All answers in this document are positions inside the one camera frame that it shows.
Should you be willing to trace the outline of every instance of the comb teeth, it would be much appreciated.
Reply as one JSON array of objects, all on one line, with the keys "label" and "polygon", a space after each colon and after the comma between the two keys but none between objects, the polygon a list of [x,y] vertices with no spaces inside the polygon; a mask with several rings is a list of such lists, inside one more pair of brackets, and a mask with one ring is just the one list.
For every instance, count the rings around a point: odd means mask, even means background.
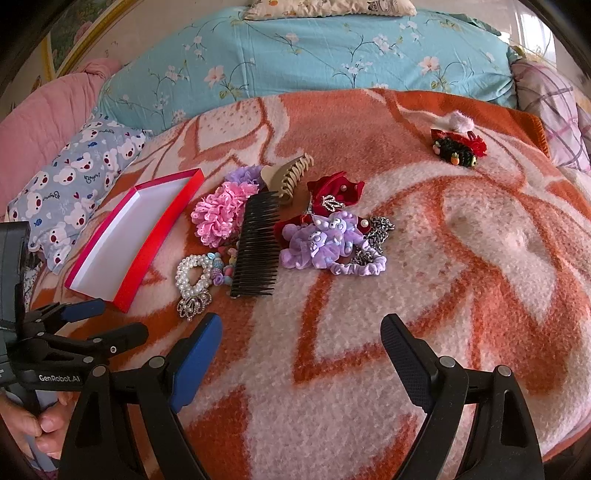
[{"label": "comb teeth", "polygon": [[246,201],[231,297],[273,294],[281,251],[273,232],[278,221],[277,192],[257,193]]}]

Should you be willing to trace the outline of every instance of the blue pillow with bears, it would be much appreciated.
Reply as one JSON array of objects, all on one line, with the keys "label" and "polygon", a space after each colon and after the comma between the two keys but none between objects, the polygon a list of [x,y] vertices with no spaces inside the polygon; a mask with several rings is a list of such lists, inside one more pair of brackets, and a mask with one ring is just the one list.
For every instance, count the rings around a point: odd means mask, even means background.
[{"label": "blue pillow with bears", "polygon": [[146,142],[143,130],[106,115],[91,120],[8,204],[8,219],[29,222],[29,250],[43,252],[54,273],[61,270],[93,212]]}]

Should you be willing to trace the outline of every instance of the human hand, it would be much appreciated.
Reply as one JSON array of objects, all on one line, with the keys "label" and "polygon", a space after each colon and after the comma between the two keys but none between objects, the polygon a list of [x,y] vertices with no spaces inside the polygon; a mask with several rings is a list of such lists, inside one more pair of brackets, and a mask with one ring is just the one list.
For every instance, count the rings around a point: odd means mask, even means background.
[{"label": "human hand", "polygon": [[25,435],[39,437],[42,434],[39,420],[20,405],[12,402],[4,393],[0,392],[0,416],[4,420],[10,435],[18,447],[29,458],[33,457],[31,448]]},{"label": "human hand", "polygon": [[39,415],[38,421],[42,432],[35,442],[40,452],[52,458],[61,458],[61,449],[76,406],[73,398],[72,393],[58,392],[58,402]]}]

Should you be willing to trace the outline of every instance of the picture frame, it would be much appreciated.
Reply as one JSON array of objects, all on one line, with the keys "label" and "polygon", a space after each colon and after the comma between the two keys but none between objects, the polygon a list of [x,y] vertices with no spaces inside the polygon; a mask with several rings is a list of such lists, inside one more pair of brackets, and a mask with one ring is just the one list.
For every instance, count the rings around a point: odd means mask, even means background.
[{"label": "picture frame", "polygon": [[41,43],[49,80],[75,70],[110,27],[142,0],[75,0]]}]

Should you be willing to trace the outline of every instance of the white fluffy pompom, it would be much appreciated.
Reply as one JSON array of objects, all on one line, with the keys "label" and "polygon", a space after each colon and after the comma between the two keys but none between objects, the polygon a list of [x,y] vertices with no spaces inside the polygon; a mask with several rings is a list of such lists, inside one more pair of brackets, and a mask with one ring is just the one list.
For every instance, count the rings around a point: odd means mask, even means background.
[{"label": "white fluffy pompom", "polygon": [[450,113],[445,120],[449,124],[450,130],[459,134],[465,134],[474,130],[474,120],[459,110]]}]

